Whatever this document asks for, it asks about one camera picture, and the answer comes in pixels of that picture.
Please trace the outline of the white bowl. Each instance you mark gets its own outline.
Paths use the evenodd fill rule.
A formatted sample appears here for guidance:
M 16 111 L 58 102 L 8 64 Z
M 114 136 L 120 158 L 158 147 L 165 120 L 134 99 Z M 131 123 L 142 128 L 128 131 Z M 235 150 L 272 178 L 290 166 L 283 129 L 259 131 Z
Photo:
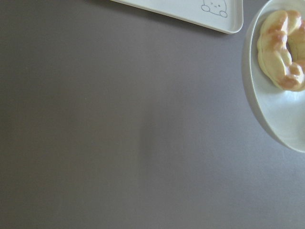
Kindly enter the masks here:
M 283 91 L 265 76 L 258 64 L 256 43 L 267 16 L 275 10 L 305 14 L 303 0 L 269 0 L 252 19 L 244 40 L 242 78 L 253 114 L 262 128 L 280 144 L 305 151 L 305 93 Z

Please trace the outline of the braided glazed donut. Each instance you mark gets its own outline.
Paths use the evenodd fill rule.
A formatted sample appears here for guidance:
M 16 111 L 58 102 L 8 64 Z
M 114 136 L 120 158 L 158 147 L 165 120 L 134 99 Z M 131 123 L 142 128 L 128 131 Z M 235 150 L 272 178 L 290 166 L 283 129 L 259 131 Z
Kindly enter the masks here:
M 260 28 L 257 50 L 260 68 L 275 86 L 305 89 L 305 20 L 300 12 L 272 12 Z

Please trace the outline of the cream serving tray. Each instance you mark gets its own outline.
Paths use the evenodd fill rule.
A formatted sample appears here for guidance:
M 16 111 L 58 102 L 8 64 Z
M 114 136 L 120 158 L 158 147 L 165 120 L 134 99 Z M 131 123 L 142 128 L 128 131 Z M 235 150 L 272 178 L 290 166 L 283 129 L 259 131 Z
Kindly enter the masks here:
M 117 0 L 116 2 L 226 34 L 239 32 L 244 24 L 242 0 Z

